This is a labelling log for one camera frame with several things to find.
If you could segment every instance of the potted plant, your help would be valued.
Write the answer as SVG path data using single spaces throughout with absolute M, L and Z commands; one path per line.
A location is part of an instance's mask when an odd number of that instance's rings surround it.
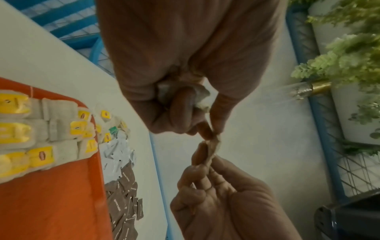
M 313 4 L 309 13 L 315 17 L 309 21 L 313 23 L 322 55 L 297 66 L 293 72 L 297 78 L 330 79 L 345 138 L 377 145 L 380 145 L 379 12 L 380 0 L 329 0 Z

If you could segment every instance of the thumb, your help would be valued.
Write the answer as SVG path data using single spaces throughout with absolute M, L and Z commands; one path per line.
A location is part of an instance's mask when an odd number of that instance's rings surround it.
M 232 162 L 219 156 L 213 158 L 211 167 L 216 173 L 222 175 L 238 192 L 256 190 L 258 187 L 268 188 L 264 182 L 252 177 Z
M 232 109 L 240 102 L 221 93 L 218 94 L 210 110 L 211 125 L 215 134 L 224 131 L 224 126 L 231 115 Z

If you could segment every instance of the white surface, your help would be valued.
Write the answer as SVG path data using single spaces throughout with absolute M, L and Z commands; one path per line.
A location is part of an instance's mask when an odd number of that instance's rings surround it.
M 232 113 L 222 135 L 219 154 L 273 189 L 304 240 L 315 239 L 314 212 L 331 202 L 325 162 L 307 101 L 280 105 L 258 104 L 262 89 L 294 83 L 296 65 L 286 28 L 261 86 Z M 191 164 L 201 142 L 172 133 L 155 135 L 154 143 L 166 205 L 177 194 L 177 181 Z M 170 213 L 173 239 L 182 239 Z
M 312 16 L 326 14 L 337 2 L 338 0 L 316 2 L 309 9 L 309 13 Z M 334 27 L 331 24 L 314 23 L 313 29 L 319 50 L 322 54 L 327 53 L 325 46 L 334 41 L 334 39 L 341 38 L 345 34 L 351 34 L 351 30 L 344 27 L 342 24 Z M 378 121 L 361 125 L 348 120 L 352 113 L 358 112 L 357 103 L 365 98 L 365 96 L 365 93 L 359 92 L 359 87 L 356 83 L 332 89 L 332 97 L 334 99 L 344 137 L 352 142 L 379 145 L 380 140 L 370 137 L 370 134 L 380 127 Z
M 101 102 L 131 129 L 139 159 L 133 168 L 144 199 L 144 218 L 136 221 L 139 239 L 164 239 L 167 222 L 149 134 L 122 96 L 115 79 L 0 0 L 0 76 L 70 96 L 89 108 Z

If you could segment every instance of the metal grid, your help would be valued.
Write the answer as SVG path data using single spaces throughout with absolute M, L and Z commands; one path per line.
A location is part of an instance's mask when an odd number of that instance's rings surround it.
M 48 0 L 48 1 L 44 1 L 40 4 L 34 5 L 33 7 L 25 9 L 21 12 L 23 14 L 25 14 L 26 16 L 28 16 L 29 18 L 32 18 L 32 17 L 38 16 L 40 14 L 43 14 L 45 12 L 48 12 L 54 8 L 59 8 L 59 7 L 62 7 L 66 4 L 69 4 L 69 3 L 72 3 L 75 1 L 76 0 Z M 50 24 L 43 26 L 43 28 L 45 28 L 47 31 L 50 32 L 50 31 L 53 31 L 57 28 L 63 27 L 67 24 L 70 24 L 72 22 L 75 22 L 75 21 L 81 20 L 85 17 L 94 15 L 95 11 L 96 11 L 95 6 L 92 6 L 90 8 L 86 8 L 84 10 L 81 10 L 77 13 L 71 14 L 70 16 L 58 19 L 53 23 L 50 23 Z M 86 36 L 86 35 L 95 34 L 95 33 L 99 33 L 99 32 L 100 32 L 99 25 L 97 23 L 95 23 L 91 26 L 88 26 L 88 27 L 85 27 L 81 30 L 75 31 L 72 34 L 63 36 L 60 39 L 65 40 L 65 39 L 72 38 L 72 37 Z M 80 49 L 77 52 L 79 52 L 84 57 L 88 58 L 90 56 L 91 49 Z M 97 66 L 100 67 L 106 73 L 110 74 L 112 77 L 115 77 L 113 65 L 111 63 L 111 60 L 109 58 L 109 55 L 108 55 L 106 49 L 102 50 L 102 52 L 99 56 Z
M 307 8 L 290 9 L 287 24 L 299 63 L 319 55 L 311 24 L 307 24 Z M 380 157 L 345 154 L 344 139 L 331 93 L 309 99 L 325 153 L 332 188 L 337 200 L 344 200 L 380 188 Z

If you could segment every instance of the gold cylinder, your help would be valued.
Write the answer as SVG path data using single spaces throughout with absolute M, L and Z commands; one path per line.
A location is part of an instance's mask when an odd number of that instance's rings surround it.
M 310 84 L 313 88 L 312 95 L 324 93 L 331 89 L 331 81 L 328 79 L 319 79 L 319 80 L 311 81 Z

